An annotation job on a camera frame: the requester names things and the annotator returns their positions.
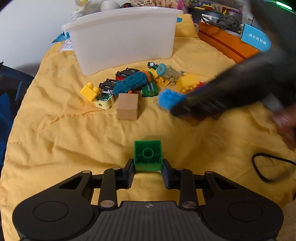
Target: ribbed gray surface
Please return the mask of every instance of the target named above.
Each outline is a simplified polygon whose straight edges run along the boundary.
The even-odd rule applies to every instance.
[[[225,241],[175,202],[124,202],[73,241]]]

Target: blue box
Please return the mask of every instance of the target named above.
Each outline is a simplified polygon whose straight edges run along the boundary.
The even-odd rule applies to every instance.
[[[267,34],[249,24],[244,24],[241,40],[262,52],[270,50],[272,45]]]

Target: green light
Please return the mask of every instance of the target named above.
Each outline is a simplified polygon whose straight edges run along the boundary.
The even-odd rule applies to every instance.
[[[281,3],[281,2],[276,2],[278,5],[280,5],[280,6],[282,6],[282,7],[284,7],[284,8],[286,8],[286,9],[289,9],[289,10],[292,10],[292,8],[290,7],[290,6],[288,6],[288,5],[286,5],[286,4],[283,4],[283,3]]]

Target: human hand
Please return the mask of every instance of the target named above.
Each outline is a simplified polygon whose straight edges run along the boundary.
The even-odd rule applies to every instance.
[[[293,150],[296,148],[296,104],[274,113],[272,120],[276,125],[278,134],[283,138],[287,146]]]

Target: yellow blanket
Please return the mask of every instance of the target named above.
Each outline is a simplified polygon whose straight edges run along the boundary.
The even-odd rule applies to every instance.
[[[190,16],[182,17],[176,27],[173,56],[155,63],[195,73],[200,81],[209,81],[234,64],[198,38]],[[295,159],[262,104],[231,110],[218,121],[207,118],[192,127],[159,108],[157,97],[140,98],[139,119],[118,120],[116,104],[100,110],[79,91],[88,82],[98,86],[106,78],[114,78],[126,67],[148,70],[147,61],[84,76],[75,53],[58,52],[60,47],[54,45],[44,56],[9,137],[0,186],[6,241],[18,240],[12,224],[17,204],[82,170],[100,174],[111,167],[123,167],[133,158],[135,140],[161,140],[163,157],[173,167],[188,168],[196,174],[215,171],[280,206],[292,200],[296,192],[293,179],[265,184],[251,165],[256,152]],[[95,192],[92,203],[97,199]],[[166,190],[160,173],[141,173],[135,175],[131,189],[118,191],[121,200],[177,201],[178,191]]]

